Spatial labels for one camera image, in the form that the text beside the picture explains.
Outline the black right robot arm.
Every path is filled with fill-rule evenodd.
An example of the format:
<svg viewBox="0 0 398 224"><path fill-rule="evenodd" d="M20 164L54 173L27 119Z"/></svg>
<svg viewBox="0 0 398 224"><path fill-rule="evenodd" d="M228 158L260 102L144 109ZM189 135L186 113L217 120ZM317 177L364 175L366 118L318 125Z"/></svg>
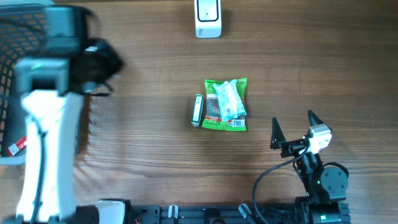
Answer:
<svg viewBox="0 0 398 224"><path fill-rule="evenodd" d="M306 196L295 199L300 223L350 223L346 189L349 172L337 162L322 162L320 151L328 147L332 129L313 111L308 111L310 127L302 138L287 141L277 118L272 119L271 149L281 157L292 157L293 167L303 183Z"/></svg>

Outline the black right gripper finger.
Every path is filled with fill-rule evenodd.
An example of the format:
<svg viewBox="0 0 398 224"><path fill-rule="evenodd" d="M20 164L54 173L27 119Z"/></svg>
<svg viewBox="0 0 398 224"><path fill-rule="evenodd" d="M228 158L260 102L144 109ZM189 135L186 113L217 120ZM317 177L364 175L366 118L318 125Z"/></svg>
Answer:
<svg viewBox="0 0 398 224"><path fill-rule="evenodd" d="M271 149L281 149L285 147L287 141L276 117L272 118Z"/></svg>
<svg viewBox="0 0 398 224"><path fill-rule="evenodd" d="M310 126L325 124L312 110L308 110L308 120Z"/></svg>

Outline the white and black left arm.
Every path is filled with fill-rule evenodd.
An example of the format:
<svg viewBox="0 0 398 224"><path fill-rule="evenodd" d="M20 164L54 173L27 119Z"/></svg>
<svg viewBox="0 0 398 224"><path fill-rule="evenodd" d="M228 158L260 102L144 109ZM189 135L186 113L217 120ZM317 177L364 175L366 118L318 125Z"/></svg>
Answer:
<svg viewBox="0 0 398 224"><path fill-rule="evenodd" d="M43 13L45 41L13 68L25 111L25 177L16 213L4 223L127 223L129 202L102 199L79 205L73 163L84 100L95 96L124 63L102 38L89 35L91 11L79 6L1 6L1 21L17 26L19 13Z"/></svg>

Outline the green snack bag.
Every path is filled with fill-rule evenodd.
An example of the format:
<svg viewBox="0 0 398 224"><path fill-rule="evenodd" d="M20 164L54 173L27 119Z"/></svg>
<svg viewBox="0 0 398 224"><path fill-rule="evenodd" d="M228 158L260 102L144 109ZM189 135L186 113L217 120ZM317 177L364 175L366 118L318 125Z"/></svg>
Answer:
<svg viewBox="0 0 398 224"><path fill-rule="evenodd" d="M222 81L205 80L206 90L206 115L202 122L202 127L219 131L246 131L246 116L241 115L238 118L222 121L218 96L214 84L220 85Z"/></svg>

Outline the teal white tissue pack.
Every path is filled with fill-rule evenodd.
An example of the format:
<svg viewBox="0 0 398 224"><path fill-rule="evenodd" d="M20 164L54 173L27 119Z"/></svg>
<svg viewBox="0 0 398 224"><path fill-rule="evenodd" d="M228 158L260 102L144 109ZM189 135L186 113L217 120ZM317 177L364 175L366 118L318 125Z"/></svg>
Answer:
<svg viewBox="0 0 398 224"><path fill-rule="evenodd" d="M218 98L222 121L239 118L247 115L243 101L237 89L237 80L225 81L222 84L213 84Z"/></svg>

